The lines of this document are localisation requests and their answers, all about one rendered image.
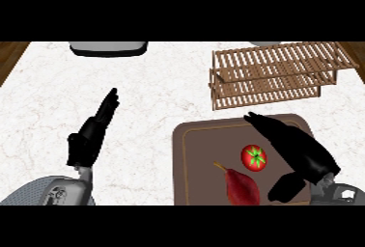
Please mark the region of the red tomato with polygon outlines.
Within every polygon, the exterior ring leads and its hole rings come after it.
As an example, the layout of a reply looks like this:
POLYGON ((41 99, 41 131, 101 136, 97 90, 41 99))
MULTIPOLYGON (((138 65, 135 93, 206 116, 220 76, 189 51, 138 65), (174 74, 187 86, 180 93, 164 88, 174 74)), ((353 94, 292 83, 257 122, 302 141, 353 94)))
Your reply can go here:
POLYGON ((263 148, 257 145, 248 145, 240 151, 240 162, 245 168, 252 171, 258 172, 263 170, 267 158, 263 151, 263 148))

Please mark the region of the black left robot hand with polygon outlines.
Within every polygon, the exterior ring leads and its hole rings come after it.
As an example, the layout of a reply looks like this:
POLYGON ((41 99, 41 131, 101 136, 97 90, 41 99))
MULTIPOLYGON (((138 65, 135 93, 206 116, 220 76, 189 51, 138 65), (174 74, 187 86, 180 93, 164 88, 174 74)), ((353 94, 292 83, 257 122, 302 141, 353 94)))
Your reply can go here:
POLYGON ((118 104, 116 89, 112 88, 103 98, 96 115, 87 119, 78 132, 67 135, 67 166, 91 167, 94 165, 101 149, 104 131, 118 104))

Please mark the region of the wooden tiered shelf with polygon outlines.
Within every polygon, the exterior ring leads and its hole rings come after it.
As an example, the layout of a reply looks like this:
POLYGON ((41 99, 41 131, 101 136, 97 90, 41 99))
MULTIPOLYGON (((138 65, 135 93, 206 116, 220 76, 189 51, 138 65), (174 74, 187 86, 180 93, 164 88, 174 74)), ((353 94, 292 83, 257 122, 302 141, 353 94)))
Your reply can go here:
POLYGON ((320 97, 336 72, 357 69, 336 41, 302 41, 212 52, 212 109, 320 97))

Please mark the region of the grey and black appliance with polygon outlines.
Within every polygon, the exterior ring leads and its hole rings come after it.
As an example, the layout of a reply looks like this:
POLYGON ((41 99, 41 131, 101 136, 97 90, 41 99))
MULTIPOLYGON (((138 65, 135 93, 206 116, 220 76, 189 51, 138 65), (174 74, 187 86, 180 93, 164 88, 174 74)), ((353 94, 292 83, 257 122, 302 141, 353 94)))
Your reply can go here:
POLYGON ((140 56, 147 47, 146 41, 72 41, 69 49, 84 57, 132 57, 140 56))

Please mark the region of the brown tray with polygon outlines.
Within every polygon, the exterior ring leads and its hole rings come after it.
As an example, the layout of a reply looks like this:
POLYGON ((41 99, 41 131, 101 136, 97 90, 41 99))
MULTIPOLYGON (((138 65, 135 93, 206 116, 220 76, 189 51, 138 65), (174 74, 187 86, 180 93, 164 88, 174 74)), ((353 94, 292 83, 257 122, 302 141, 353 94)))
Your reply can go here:
POLYGON ((172 181, 175 206, 229 206, 223 169, 245 174, 260 188, 261 204, 279 206, 267 200, 267 192, 280 176, 292 169, 268 141, 242 118, 181 123, 172 132, 172 181), (263 148, 267 164, 251 172, 240 161, 248 145, 263 148))

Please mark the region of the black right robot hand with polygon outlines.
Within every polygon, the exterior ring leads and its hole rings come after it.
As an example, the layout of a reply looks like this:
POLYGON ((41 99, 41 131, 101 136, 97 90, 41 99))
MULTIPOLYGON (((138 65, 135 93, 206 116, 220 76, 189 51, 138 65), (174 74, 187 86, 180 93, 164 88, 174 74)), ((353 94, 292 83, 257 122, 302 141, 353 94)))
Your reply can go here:
POLYGON ((267 199, 288 203, 304 189, 307 181, 328 188, 333 184, 333 177, 341 168, 319 142, 299 128, 254 112, 243 116, 243 120, 265 138, 294 170, 271 186, 267 199))

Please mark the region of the red pear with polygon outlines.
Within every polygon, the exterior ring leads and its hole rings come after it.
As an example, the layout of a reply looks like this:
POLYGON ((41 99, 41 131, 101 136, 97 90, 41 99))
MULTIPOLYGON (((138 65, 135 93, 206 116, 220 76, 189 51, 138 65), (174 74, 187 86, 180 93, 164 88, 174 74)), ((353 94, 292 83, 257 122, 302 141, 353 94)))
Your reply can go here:
POLYGON ((224 171, 226 196, 233 206, 257 206, 260 204, 260 189, 255 181, 218 162, 214 165, 224 171))

